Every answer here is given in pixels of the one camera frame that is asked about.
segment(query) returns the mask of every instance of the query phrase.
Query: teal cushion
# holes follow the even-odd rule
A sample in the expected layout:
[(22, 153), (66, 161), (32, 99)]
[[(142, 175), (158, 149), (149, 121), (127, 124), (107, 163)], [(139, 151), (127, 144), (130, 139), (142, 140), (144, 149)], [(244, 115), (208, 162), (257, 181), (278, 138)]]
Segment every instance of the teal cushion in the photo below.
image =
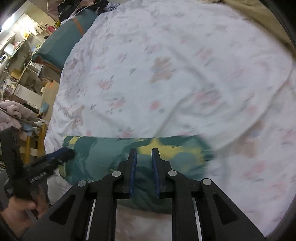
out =
[(76, 151), (74, 160), (60, 167), (61, 176), (74, 185), (85, 179), (102, 179), (127, 159), (131, 148), (137, 150), (134, 193), (130, 200), (118, 203), (140, 210), (171, 213), (171, 200), (159, 199), (155, 192), (151, 151), (158, 148), (162, 159), (186, 177), (201, 180), (205, 162), (213, 159), (213, 152), (199, 136), (164, 137), (149, 139), (118, 139), (67, 136), (63, 146)]
[[(97, 17), (98, 15), (92, 10), (85, 9), (78, 13), (75, 19), (79, 22), (83, 32), (86, 33)], [(49, 63), (62, 70), (71, 50), (82, 36), (74, 20), (68, 20), (46, 39), (32, 56), (33, 62), (40, 63), (41, 59), (42, 64)]]

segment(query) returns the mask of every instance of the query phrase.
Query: floral bedsheet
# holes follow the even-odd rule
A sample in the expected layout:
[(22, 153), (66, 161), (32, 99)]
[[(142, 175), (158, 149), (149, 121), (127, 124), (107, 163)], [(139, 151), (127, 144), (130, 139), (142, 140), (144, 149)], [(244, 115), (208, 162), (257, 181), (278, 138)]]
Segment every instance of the floral bedsheet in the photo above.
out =
[[(201, 135), (206, 177), (266, 236), (295, 194), (295, 67), (249, 19), (223, 4), (136, 0), (101, 14), (62, 72), (45, 139)], [(71, 187), (48, 180), (55, 202)], [(121, 207), (118, 240), (170, 240), (171, 217)]]

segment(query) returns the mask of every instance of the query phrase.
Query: white duvet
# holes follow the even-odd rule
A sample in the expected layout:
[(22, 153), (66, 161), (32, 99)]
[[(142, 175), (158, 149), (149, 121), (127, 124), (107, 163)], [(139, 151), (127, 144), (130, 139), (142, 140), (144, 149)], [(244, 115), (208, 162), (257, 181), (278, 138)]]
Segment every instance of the white duvet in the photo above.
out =
[[(249, 137), (246, 131), (257, 126), (287, 80), (292, 85), (295, 80), (291, 56), (231, 8), (195, 0), (130, 1), (101, 14), (69, 55), (46, 152), (60, 148), (67, 134), (121, 138), (200, 134), (217, 152), (206, 175), (268, 235), (289, 206), (295, 185), (277, 201), (282, 206), (267, 208), (275, 190), (281, 190), (270, 188), (258, 198), (269, 185), (269, 174), (278, 174), (275, 165), (266, 164), (272, 150), (264, 156), (256, 149), (261, 142), (254, 143), (258, 133)], [(265, 145), (271, 139), (266, 138)], [(265, 162), (256, 159), (259, 154)], [(291, 157), (285, 164), (295, 169)], [(254, 184), (254, 173), (265, 178)], [(70, 187), (58, 174), (48, 184), (53, 202)], [(122, 209), (119, 240), (171, 239), (169, 216), (156, 215), (150, 222), (141, 212)], [(168, 232), (155, 231), (149, 239), (147, 226)]]

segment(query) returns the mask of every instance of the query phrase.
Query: pink blanket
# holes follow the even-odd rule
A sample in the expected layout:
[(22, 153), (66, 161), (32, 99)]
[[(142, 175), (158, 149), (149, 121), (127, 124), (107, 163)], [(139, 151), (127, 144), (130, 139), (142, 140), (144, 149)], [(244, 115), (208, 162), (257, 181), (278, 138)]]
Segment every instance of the pink blanket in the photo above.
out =
[[(27, 119), (29, 121), (38, 121), (37, 115), (33, 111), (15, 101), (2, 101), (0, 102), (0, 108), (7, 111), (12, 116)], [(21, 130), (22, 125), (19, 121), (0, 110), (0, 131), (11, 126), (20, 130), (20, 139), (26, 140), (27, 134)]]

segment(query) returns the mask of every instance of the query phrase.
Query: blue gripper pad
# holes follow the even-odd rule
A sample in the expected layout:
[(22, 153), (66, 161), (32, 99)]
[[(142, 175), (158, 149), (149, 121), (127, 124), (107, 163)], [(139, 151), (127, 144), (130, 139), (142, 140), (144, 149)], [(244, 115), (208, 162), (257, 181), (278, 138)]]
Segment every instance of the blue gripper pad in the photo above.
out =
[(153, 175), (154, 175), (155, 191), (156, 191), (157, 197), (160, 197), (159, 175), (158, 175), (158, 170), (157, 170), (157, 165), (156, 165), (156, 161), (158, 159), (158, 156), (159, 156), (158, 149), (154, 148), (151, 153), (152, 169), (153, 169)]
[(52, 158), (60, 159), (62, 162), (66, 162), (75, 158), (76, 154), (75, 151), (69, 149), (67, 147), (62, 147), (61, 149), (49, 153), (45, 156), (46, 160), (50, 160)]
[(136, 166), (137, 166), (137, 151), (136, 150), (133, 153), (132, 160), (133, 160), (133, 164), (132, 164), (132, 167), (131, 167), (130, 191), (129, 191), (130, 197), (132, 197), (133, 190), (134, 190), (134, 187), (135, 187)]

